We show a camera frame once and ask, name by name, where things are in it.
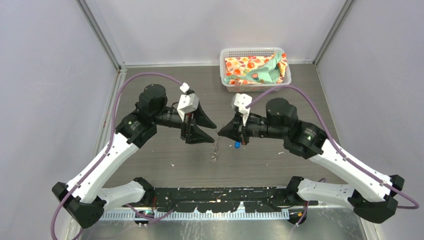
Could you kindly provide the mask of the large metal keyring disc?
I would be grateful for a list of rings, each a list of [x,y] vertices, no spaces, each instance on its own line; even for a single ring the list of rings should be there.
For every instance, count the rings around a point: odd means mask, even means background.
[[[222,136],[218,135],[212,145],[212,152],[210,155],[210,163],[215,163],[220,155],[220,145],[222,141]]]

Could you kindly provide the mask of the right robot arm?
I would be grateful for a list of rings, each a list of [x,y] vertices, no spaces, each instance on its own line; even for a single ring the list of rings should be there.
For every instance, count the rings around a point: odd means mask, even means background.
[[[354,211],[362,219],[381,224],[397,210],[397,191],[404,179],[399,175],[382,174],[361,163],[350,154],[341,154],[339,145],[332,145],[328,135],[313,123],[298,118],[297,108],[284,98],[273,98],[260,116],[243,107],[251,101],[246,94],[236,94],[233,119],[218,135],[246,145],[250,138],[278,139],[291,154],[319,164],[344,180],[344,184],[313,181],[293,176],[285,189],[291,205],[309,201],[327,202]]]

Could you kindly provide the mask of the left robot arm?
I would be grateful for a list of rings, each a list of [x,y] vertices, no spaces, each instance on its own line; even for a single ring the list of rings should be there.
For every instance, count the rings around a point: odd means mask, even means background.
[[[203,111],[199,98],[188,86],[177,107],[168,106],[166,89],[160,84],[146,86],[139,95],[135,110],[126,115],[115,128],[104,149],[78,176],[58,182],[52,192],[63,208],[83,229],[93,226],[102,215],[126,204],[141,207],[153,204],[155,188],[144,178],[137,177],[127,184],[105,188],[113,173],[156,133],[158,126],[180,130],[181,139],[189,145],[213,143],[204,128],[216,125]]]

